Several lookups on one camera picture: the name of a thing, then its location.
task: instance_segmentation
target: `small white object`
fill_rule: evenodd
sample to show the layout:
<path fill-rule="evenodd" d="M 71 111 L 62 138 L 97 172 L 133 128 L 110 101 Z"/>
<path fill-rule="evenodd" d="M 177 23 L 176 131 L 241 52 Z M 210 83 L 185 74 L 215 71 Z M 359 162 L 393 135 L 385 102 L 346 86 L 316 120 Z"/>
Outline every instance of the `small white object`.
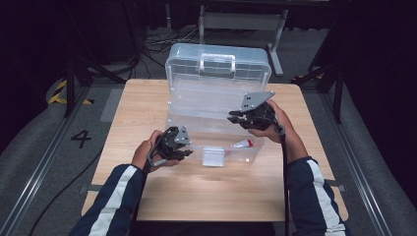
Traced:
<path fill-rule="evenodd" d="M 203 166 L 224 166 L 224 149 L 204 148 Z"/>

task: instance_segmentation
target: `clear plastic storage box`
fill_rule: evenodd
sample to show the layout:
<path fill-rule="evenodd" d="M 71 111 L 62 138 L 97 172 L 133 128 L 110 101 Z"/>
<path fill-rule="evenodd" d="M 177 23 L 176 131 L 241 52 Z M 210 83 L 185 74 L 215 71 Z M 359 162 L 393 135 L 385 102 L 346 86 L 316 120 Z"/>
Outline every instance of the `clear plastic storage box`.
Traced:
<path fill-rule="evenodd" d="M 265 89 L 267 53 L 259 48 L 176 43 L 165 64 L 171 99 L 166 126 L 186 125 L 193 153 L 203 165 L 253 162 L 264 144 L 227 120 L 246 92 Z M 252 147 L 232 147 L 250 138 Z"/>

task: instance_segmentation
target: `person's right hand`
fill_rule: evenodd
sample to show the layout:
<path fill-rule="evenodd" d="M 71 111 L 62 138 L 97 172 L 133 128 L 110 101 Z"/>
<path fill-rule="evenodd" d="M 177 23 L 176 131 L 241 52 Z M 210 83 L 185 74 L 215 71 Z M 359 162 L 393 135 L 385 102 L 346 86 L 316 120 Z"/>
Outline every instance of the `person's right hand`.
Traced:
<path fill-rule="evenodd" d="M 278 124 L 283 126 L 285 128 L 285 144 L 287 148 L 287 161 L 292 162 L 298 158 L 302 158 L 304 156 L 307 156 L 307 150 L 304 147 L 303 141 L 298 136 L 298 134 L 295 132 L 294 127 L 291 124 L 291 121 L 289 120 L 286 113 L 279 108 L 276 103 L 269 99 L 267 103 L 273 108 L 275 111 L 276 119 L 278 120 Z M 267 137 L 273 142 L 280 143 L 281 144 L 281 137 L 279 136 L 279 133 L 275 130 L 274 125 L 270 125 L 266 130 L 248 130 L 250 134 L 256 136 L 256 137 Z"/>
<path fill-rule="evenodd" d="M 278 124 L 285 127 L 285 132 L 292 132 L 294 128 L 292 127 L 291 121 L 289 120 L 288 116 L 286 115 L 285 111 L 283 111 L 273 100 L 269 99 L 267 103 L 273 108 L 275 111 L 276 119 L 278 120 Z M 255 130 L 249 129 L 248 132 L 256 137 L 267 137 L 271 141 L 276 143 L 281 143 L 281 137 L 279 133 L 276 131 L 276 127 L 274 125 L 270 125 L 266 130 Z"/>

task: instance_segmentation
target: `metal frame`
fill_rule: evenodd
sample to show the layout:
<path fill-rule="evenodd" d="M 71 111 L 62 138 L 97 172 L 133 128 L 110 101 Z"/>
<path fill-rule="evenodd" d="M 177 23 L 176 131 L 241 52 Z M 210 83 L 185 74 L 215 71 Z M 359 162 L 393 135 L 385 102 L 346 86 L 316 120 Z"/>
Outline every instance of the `metal frame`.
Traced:
<path fill-rule="evenodd" d="M 231 29 L 231 30 L 274 30 L 274 39 L 268 44 L 268 53 L 275 74 L 283 76 L 276 48 L 284 29 L 287 10 L 281 15 L 256 15 L 256 14 L 230 14 L 208 13 L 205 6 L 200 7 L 199 33 L 200 44 L 204 44 L 205 29 Z"/>

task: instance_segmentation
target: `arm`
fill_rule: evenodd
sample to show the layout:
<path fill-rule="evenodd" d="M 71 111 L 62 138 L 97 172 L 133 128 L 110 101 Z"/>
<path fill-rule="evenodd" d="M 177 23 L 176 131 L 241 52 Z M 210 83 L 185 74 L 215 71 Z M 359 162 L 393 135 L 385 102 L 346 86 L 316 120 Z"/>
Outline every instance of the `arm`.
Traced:
<path fill-rule="evenodd" d="M 290 210 L 297 229 L 294 235 L 350 235 L 339 216 L 334 193 L 325 182 L 317 161 L 307 153 L 285 112 L 272 100 L 268 104 L 273 107 L 279 124 L 285 127 Z M 273 126 L 265 131 L 249 132 L 281 143 Z"/>
<path fill-rule="evenodd" d="M 143 141 L 136 149 L 131 164 L 114 168 L 91 208 L 79 219 L 69 235 L 126 235 L 145 185 L 146 175 L 142 170 L 148 152 L 161 134 L 160 131 L 154 131 L 149 140 Z M 178 160 L 168 160 L 163 165 L 178 163 Z"/>

